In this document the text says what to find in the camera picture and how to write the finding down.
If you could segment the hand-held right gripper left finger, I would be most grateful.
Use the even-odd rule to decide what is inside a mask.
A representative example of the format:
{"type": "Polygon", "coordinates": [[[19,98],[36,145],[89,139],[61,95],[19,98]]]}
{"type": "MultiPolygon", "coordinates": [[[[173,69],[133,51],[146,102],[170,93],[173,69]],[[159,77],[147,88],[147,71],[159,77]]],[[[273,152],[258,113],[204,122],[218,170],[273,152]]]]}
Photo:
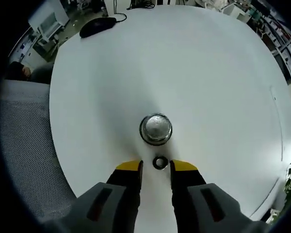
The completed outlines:
{"type": "Polygon", "coordinates": [[[43,224],[46,233],[132,233],[140,205],[143,161],[121,163],[108,180],[79,196],[69,213],[43,224]]]}

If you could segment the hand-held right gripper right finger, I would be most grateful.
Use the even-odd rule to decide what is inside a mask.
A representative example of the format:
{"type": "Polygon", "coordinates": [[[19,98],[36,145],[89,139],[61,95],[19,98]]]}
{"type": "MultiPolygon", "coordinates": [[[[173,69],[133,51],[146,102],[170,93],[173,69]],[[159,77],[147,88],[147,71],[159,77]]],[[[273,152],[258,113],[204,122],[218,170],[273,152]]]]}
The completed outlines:
{"type": "Polygon", "coordinates": [[[197,167],[170,161],[172,205],[179,233],[265,233],[268,224],[252,221],[240,204],[214,183],[206,183],[197,167]]]}

